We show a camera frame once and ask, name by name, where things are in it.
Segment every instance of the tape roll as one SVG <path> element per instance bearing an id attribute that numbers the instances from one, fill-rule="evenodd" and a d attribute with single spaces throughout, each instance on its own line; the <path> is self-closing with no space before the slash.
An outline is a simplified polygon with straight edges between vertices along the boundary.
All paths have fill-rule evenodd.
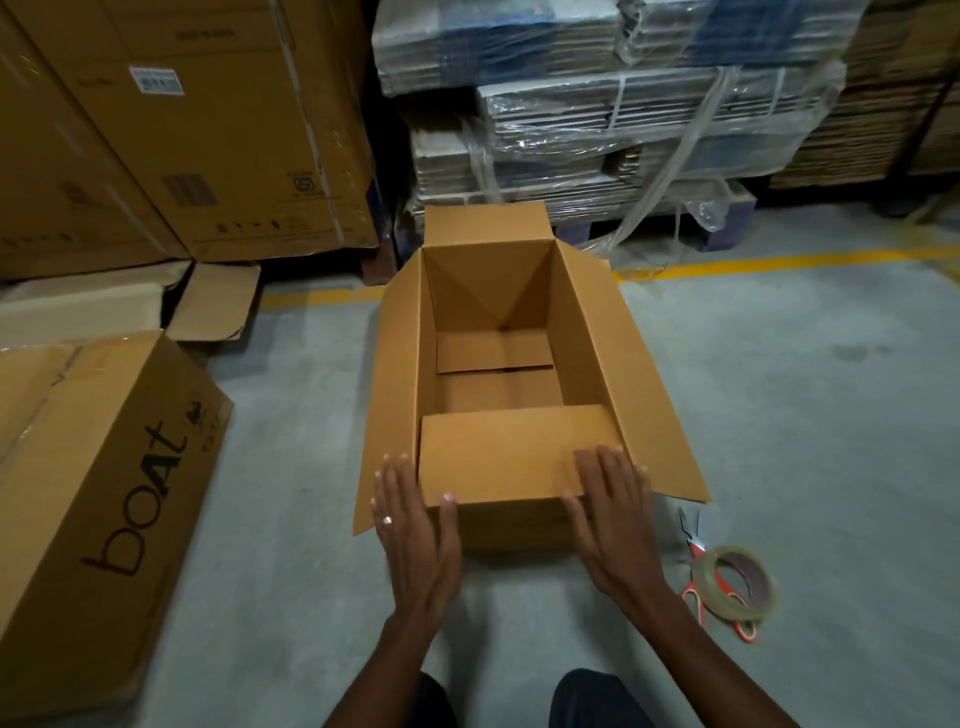
<path id="1" fill-rule="evenodd" d="M 744 606 L 725 595 L 717 584 L 717 564 L 736 569 L 747 584 L 747 593 L 741 594 Z M 767 617 L 777 607 L 777 588 L 763 563 L 742 546 L 710 548 L 691 567 L 693 583 L 703 599 L 704 606 L 720 619 L 727 621 L 757 621 Z"/>

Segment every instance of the yellow floor line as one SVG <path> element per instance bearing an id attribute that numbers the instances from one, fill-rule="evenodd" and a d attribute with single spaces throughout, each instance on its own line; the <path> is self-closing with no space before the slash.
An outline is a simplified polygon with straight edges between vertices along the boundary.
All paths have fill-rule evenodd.
<path id="1" fill-rule="evenodd" d="M 885 248 L 852 253 L 818 253 L 813 255 L 784 255 L 780 257 L 750 258 L 747 260 L 716 260 L 711 263 L 668 265 L 661 268 L 635 268 L 613 271 L 618 282 L 628 280 L 673 280 L 704 276 L 739 276 L 749 273 L 795 271 L 803 268 L 829 268 L 873 263 L 897 263 L 906 260 L 944 260 L 960 257 L 960 245 L 921 245 L 912 248 Z M 379 301 L 385 286 L 367 288 L 331 288 L 300 291 L 298 293 L 265 292 L 260 299 L 260 310 L 296 308 L 300 306 L 334 305 Z"/>

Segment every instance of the person's right hand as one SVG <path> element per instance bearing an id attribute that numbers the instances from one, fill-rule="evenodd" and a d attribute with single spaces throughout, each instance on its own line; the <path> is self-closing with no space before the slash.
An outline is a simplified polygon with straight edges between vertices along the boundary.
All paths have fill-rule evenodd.
<path id="1" fill-rule="evenodd" d="M 646 469 L 634 467 L 619 449 L 600 447 L 573 455 L 593 509 L 591 528 L 580 500 L 569 491 L 561 496 L 577 551 L 596 588 L 645 631 L 653 613 L 676 600 L 657 553 Z"/>

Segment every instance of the box with boat logo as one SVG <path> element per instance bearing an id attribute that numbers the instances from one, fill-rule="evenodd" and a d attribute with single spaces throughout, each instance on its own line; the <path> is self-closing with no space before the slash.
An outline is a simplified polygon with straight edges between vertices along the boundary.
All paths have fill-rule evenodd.
<path id="1" fill-rule="evenodd" d="M 0 722 L 139 687 L 231 408 L 161 331 L 0 352 Z"/>

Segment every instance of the gray floor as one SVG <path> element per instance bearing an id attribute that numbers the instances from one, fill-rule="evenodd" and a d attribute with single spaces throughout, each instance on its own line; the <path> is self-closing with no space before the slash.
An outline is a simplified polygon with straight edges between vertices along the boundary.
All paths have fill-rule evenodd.
<path id="1" fill-rule="evenodd" d="M 897 244 L 823 206 L 761 211 L 739 251 L 685 259 Z M 650 251 L 614 262 L 675 255 Z M 960 291 L 894 263 L 622 292 L 715 496 L 705 536 L 780 586 L 757 644 L 710 634 L 802 725 L 956 725 Z M 350 535 L 376 326 L 375 303 L 264 312 L 211 362 L 235 415 L 137 725 L 317 726 L 368 657 L 391 610 L 374 535 Z M 623 676 L 658 725 L 698 725 L 570 558 L 471 564 L 426 663 L 466 725 L 497 728 L 545 726 L 574 667 Z"/>

